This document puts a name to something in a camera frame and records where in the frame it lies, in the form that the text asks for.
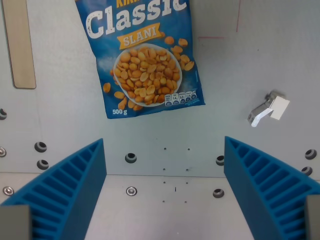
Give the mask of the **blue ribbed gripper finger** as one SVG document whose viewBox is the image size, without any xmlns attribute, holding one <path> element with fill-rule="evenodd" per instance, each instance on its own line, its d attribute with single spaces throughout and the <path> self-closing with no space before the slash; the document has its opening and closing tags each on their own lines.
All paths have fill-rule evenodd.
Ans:
<svg viewBox="0 0 320 240">
<path fill-rule="evenodd" d="M 256 240 L 305 240 L 304 206 L 320 185 L 283 161 L 229 136 L 224 174 Z"/>
<path fill-rule="evenodd" d="M 1 205 L 30 207 L 33 240 L 83 240 L 106 176 L 99 139 L 51 166 Z"/>
</svg>

